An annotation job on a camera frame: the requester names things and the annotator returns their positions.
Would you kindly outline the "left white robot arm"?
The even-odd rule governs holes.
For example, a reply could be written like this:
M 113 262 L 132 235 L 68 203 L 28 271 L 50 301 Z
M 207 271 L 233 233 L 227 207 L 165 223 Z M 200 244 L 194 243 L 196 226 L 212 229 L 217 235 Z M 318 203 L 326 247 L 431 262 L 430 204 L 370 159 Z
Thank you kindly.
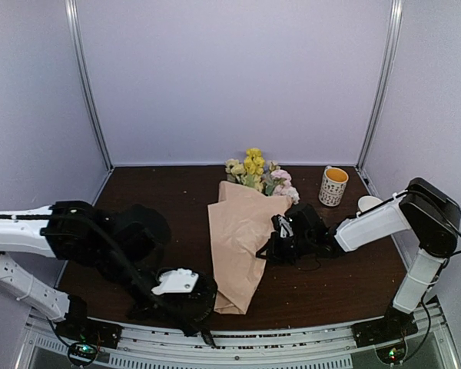
M 166 321 L 185 335 L 210 335 L 207 320 L 217 284 L 186 267 L 165 268 L 171 229 L 157 211 L 136 204 L 121 212 L 84 201 L 59 201 L 25 211 L 0 212 L 0 286 L 66 329 L 78 341 L 95 335 L 86 302 L 58 291 L 21 268 L 13 254 L 36 254 L 94 268 L 133 299 L 128 318 Z

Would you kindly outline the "pink fake flower stem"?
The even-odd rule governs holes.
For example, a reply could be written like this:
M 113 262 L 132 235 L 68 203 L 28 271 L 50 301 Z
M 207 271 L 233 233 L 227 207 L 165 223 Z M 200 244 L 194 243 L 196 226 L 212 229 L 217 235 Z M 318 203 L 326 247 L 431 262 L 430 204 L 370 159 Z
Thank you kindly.
M 268 161 L 264 168 L 263 193 L 266 196 L 286 196 L 291 199 L 293 204 L 298 204 L 300 195 L 292 184 L 290 173 L 279 166 L 275 161 Z

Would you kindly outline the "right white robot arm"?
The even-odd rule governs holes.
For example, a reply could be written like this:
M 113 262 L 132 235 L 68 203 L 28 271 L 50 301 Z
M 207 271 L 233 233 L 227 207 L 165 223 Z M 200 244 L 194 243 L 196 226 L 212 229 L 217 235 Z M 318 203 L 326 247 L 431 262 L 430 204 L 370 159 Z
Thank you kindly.
M 412 231 L 419 250 L 393 297 L 391 311 L 379 322 L 383 338 L 392 340 L 408 326 L 412 313 L 433 283 L 443 264 L 456 250 L 460 206 L 423 178 L 365 211 L 333 226 L 326 226 L 310 204 L 291 206 L 272 220 L 273 230 L 256 257 L 294 264 L 304 255 L 338 258 L 381 238 Z

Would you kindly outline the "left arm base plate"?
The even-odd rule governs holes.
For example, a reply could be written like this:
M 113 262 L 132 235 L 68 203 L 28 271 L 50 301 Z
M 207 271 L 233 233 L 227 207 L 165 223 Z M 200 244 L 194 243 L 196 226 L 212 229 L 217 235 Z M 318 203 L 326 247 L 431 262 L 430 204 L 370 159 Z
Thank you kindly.
M 116 349 L 121 338 L 122 326 L 88 319 L 86 323 L 75 325 L 66 321 L 55 325 L 55 332 L 72 341 L 80 341 L 94 346 Z

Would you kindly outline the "bright yellow fake flower stem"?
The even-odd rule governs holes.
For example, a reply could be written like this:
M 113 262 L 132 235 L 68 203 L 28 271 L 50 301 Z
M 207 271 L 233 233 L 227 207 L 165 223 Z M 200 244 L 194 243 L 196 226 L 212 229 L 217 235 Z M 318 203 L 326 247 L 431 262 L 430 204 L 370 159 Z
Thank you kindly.
M 262 176 L 264 174 L 265 160 L 259 148 L 248 148 L 244 159 L 245 179 L 244 184 L 259 192 L 263 191 Z

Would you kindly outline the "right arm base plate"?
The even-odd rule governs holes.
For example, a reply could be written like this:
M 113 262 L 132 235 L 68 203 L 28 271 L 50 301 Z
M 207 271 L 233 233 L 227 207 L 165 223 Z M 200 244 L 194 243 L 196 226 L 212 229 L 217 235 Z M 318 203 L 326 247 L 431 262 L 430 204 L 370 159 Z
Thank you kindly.
M 415 323 L 410 322 L 402 327 L 397 324 L 389 326 L 384 319 L 356 323 L 351 329 L 357 347 L 400 341 L 404 337 L 418 332 L 418 327 Z

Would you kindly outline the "pink and green wrapping paper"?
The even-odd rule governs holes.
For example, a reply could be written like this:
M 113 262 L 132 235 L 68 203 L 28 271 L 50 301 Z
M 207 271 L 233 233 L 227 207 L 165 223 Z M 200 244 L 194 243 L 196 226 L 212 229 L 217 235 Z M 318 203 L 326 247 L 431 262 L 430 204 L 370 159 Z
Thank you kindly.
M 207 206 L 214 311 L 245 315 L 264 275 L 266 261 L 256 257 L 274 230 L 271 218 L 292 205 L 287 196 L 268 197 L 241 184 L 221 181 L 218 202 Z

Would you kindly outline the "pale yellow fake flower stem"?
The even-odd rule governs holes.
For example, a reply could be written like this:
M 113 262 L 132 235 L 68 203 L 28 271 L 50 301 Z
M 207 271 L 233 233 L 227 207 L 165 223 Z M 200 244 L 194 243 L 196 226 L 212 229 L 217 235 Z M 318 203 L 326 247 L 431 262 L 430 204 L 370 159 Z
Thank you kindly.
M 227 180 L 233 183 L 242 183 L 242 177 L 246 174 L 244 165 L 237 159 L 228 159 L 225 161 L 225 172 Z

